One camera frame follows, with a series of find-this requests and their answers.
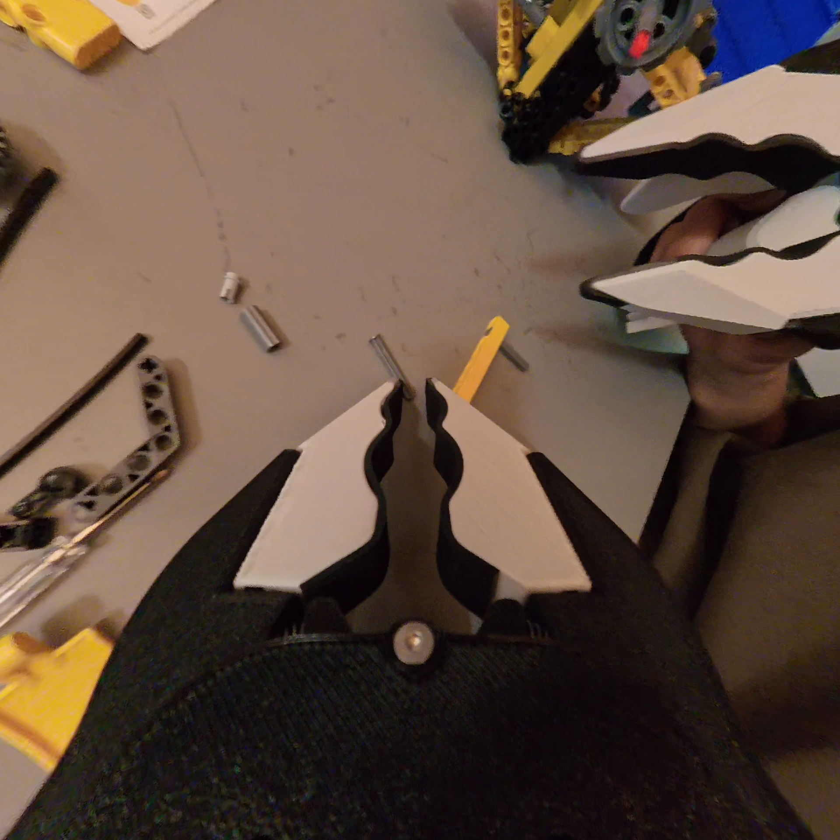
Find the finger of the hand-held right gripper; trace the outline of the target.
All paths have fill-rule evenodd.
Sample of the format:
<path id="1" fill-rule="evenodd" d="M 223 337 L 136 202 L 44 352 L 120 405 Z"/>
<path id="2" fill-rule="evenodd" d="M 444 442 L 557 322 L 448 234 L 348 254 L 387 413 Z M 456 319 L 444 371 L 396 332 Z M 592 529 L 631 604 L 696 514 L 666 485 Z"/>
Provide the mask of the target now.
<path id="1" fill-rule="evenodd" d="M 583 175 L 633 181 L 645 215 L 715 194 L 801 193 L 838 173 L 837 62 L 782 62 L 658 111 L 586 147 Z"/>
<path id="2" fill-rule="evenodd" d="M 585 299 L 723 333 L 839 333 L 839 190 L 815 186 L 733 229 L 705 255 L 590 279 Z"/>

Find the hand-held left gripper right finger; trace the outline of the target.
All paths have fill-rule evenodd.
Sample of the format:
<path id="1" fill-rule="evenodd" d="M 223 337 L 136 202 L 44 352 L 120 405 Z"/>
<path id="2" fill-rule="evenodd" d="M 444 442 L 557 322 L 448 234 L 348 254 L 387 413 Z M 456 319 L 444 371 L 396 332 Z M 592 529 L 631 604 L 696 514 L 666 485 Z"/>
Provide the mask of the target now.
<path id="1" fill-rule="evenodd" d="M 590 592 L 531 451 L 438 379 L 427 379 L 425 405 L 446 485 L 436 557 L 448 593 L 483 617 L 498 601 Z"/>

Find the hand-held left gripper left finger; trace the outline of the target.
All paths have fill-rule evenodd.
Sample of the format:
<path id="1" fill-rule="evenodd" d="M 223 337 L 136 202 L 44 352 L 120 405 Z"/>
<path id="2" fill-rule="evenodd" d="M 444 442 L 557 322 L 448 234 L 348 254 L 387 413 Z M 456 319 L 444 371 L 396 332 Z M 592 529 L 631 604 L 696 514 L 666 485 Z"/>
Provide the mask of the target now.
<path id="1" fill-rule="evenodd" d="M 299 445 L 237 591 L 330 597 L 348 613 L 380 587 L 390 553 L 382 481 L 402 409 L 403 384 L 388 381 Z"/>

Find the yellow long toy beam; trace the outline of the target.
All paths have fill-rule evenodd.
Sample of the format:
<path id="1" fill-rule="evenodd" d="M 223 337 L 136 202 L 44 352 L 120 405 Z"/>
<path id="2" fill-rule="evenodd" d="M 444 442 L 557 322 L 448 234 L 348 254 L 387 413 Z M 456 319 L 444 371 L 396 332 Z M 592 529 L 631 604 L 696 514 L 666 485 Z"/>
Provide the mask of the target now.
<path id="1" fill-rule="evenodd" d="M 454 393 L 467 403 L 472 403 L 474 400 L 491 364 L 496 359 L 508 336 L 508 331 L 509 323 L 503 317 L 496 316 L 487 324 L 484 334 L 478 341 L 453 388 Z"/>

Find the person's right hand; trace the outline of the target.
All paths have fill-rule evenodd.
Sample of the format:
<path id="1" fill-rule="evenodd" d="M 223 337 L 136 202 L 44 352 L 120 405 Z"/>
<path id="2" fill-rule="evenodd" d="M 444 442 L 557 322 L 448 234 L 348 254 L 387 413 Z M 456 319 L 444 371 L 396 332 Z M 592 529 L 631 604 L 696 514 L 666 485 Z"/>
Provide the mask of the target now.
<path id="1" fill-rule="evenodd" d="M 721 236 L 775 209 L 781 191 L 700 199 L 658 236 L 649 261 L 700 256 Z M 685 376 L 694 418 L 712 431 L 739 434 L 760 447 L 784 438 L 791 364 L 813 348 L 787 332 L 734 335 L 684 325 Z"/>

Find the yellow black toy vehicle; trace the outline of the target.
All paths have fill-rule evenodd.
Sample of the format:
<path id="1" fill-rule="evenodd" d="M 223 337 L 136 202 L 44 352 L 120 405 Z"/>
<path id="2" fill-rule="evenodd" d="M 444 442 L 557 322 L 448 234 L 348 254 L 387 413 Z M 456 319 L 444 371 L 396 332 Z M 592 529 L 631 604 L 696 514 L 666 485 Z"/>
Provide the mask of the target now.
<path id="1" fill-rule="evenodd" d="M 575 156 L 721 82 L 701 1 L 499 1 L 500 137 L 511 161 Z"/>

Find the dark grey angled beam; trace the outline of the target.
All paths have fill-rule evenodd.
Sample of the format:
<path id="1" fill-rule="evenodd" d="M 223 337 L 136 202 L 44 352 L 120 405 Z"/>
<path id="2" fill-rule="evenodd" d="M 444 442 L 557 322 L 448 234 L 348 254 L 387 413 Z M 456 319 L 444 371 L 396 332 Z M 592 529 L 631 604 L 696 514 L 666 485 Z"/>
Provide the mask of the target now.
<path id="1" fill-rule="evenodd" d="M 102 478 L 92 481 L 69 500 L 71 533 L 102 520 L 132 492 L 154 477 L 181 445 L 169 375 L 162 361 L 145 355 L 135 365 L 147 438 Z"/>

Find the long grey sleeve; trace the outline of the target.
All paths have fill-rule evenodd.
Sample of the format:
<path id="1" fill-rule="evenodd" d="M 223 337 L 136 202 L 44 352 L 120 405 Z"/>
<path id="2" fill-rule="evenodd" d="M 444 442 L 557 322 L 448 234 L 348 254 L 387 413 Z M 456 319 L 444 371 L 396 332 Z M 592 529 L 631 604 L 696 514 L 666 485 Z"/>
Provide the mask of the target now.
<path id="1" fill-rule="evenodd" d="M 271 354 L 285 346 L 285 340 L 264 309 L 248 305 L 240 312 L 240 321 L 260 349 Z"/>

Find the black connector piece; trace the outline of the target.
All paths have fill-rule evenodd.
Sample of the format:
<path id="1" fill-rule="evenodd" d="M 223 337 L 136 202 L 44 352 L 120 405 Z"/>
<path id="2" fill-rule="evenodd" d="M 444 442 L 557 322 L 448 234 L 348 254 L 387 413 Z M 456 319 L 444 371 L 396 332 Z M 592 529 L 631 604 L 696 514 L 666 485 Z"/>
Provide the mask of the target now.
<path id="1" fill-rule="evenodd" d="M 49 545 L 57 529 L 57 519 L 49 513 L 87 483 L 84 473 L 68 466 L 45 473 L 36 488 L 9 508 L 10 519 L 1 523 L 1 551 L 38 550 Z"/>

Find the thin black rod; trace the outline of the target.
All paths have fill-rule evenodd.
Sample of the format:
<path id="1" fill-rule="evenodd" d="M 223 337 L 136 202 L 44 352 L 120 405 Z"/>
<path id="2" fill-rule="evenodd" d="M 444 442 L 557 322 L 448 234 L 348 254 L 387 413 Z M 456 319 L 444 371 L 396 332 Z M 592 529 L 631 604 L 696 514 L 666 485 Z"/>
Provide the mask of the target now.
<path id="1" fill-rule="evenodd" d="M 79 390 L 73 393 L 64 403 L 47 416 L 34 430 L 21 438 L 13 447 L 2 454 L 1 477 L 5 477 L 12 469 L 41 446 L 51 435 L 66 425 L 95 396 L 110 384 L 142 350 L 150 343 L 150 337 L 143 333 L 136 333 L 121 350 L 106 363 L 100 371 L 90 378 Z"/>

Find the yellow curved panel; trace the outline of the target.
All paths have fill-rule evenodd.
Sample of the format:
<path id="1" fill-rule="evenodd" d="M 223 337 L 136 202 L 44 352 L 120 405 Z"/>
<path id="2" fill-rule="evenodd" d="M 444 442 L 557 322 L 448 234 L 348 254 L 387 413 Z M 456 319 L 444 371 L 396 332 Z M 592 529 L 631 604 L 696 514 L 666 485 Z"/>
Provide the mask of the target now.
<path id="1" fill-rule="evenodd" d="M 1 639 L 1 738 L 51 773 L 88 708 L 114 642 L 88 627 L 59 647 L 26 633 Z"/>

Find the thick black rod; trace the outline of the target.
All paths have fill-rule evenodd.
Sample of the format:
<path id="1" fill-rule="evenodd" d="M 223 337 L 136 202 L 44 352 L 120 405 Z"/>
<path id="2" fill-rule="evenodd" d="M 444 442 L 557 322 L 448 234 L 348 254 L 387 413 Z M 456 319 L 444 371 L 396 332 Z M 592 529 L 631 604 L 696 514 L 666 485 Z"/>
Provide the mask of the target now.
<path id="1" fill-rule="evenodd" d="M 1 266 L 59 179 L 55 170 L 45 167 L 28 181 L 1 226 Z"/>

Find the instruction booklet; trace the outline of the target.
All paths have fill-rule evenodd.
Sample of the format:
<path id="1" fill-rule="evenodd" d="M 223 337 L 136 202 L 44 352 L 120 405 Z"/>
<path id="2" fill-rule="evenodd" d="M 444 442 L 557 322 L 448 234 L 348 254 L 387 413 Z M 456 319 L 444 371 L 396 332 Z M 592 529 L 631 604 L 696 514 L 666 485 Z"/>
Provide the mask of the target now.
<path id="1" fill-rule="evenodd" d="M 137 49 L 149 51 L 194 20 L 214 1 L 91 1 Z"/>

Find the yellow rectangular panel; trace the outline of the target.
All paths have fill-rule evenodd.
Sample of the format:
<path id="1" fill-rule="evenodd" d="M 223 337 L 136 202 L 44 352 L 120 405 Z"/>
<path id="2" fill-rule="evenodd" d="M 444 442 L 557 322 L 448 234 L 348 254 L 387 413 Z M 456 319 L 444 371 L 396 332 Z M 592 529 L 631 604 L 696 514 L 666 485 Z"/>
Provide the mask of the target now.
<path id="1" fill-rule="evenodd" d="M 123 41 L 119 27 L 89 1 L 2 1 L 1 20 L 78 70 L 89 69 Z"/>

